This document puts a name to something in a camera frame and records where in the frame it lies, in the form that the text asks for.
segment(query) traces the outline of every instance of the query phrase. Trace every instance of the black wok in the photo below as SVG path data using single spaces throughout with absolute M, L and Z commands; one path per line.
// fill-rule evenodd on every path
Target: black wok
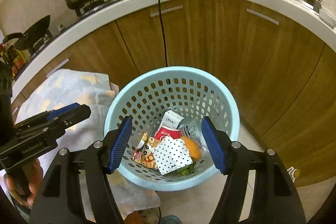
M 47 32 L 49 24 L 50 15 L 47 15 L 46 17 L 40 19 L 38 22 L 32 25 L 24 33 L 16 32 L 7 35 L 2 43 L 5 44 L 11 39 L 19 38 L 14 45 L 17 50 L 23 51 L 27 49 L 32 49 L 34 43 L 42 36 L 44 36 L 44 34 Z

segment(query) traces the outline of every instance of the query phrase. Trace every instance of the light blue plastic basket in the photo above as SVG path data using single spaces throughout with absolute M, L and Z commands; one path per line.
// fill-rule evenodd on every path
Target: light blue plastic basket
M 120 126 L 128 115 L 133 119 L 132 136 L 117 169 L 131 182 L 156 191 L 177 191 L 196 186 L 213 176 L 215 168 L 208 151 L 195 166 L 195 173 L 181 176 L 145 168 L 132 161 L 142 132 L 154 133 L 163 114 L 172 109 L 201 126 L 209 116 L 215 127 L 225 131 L 232 141 L 239 132 L 236 102 L 226 86 L 213 75 L 190 67 L 167 67 L 145 73 L 125 86 L 113 100 L 107 113 L 104 136 Z

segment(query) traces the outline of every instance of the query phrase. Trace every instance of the white countertop edge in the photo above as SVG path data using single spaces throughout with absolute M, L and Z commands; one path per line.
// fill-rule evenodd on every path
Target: white countertop edge
M 13 86 L 13 102 L 29 81 L 66 48 L 103 25 L 124 15 L 155 5 L 158 0 L 123 0 L 80 21 L 49 44 L 26 68 Z M 336 51 L 335 31 L 322 22 L 315 12 L 294 0 L 248 0 L 275 10 L 298 22 Z

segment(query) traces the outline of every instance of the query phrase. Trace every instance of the red package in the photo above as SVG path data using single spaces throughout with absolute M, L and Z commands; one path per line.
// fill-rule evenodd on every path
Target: red package
M 157 133 L 155 133 L 154 138 L 162 141 L 166 136 L 170 136 L 173 139 L 181 138 L 180 132 L 178 129 L 171 129 L 168 127 L 162 126 Z

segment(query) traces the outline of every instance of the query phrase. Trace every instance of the metal screw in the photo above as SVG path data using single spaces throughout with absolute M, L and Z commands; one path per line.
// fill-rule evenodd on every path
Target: metal screw
M 267 149 L 267 154 L 273 156 L 273 155 L 275 155 L 275 151 L 272 148 L 268 148 Z
M 93 144 L 93 147 L 94 148 L 101 148 L 103 146 L 103 142 L 102 141 L 96 141 L 94 144 Z
M 231 145 L 233 148 L 240 148 L 242 146 L 240 142 L 232 142 Z
M 59 150 L 58 152 L 61 156 L 64 156 L 66 153 L 68 153 L 67 149 L 66 148 L 62 148 Z

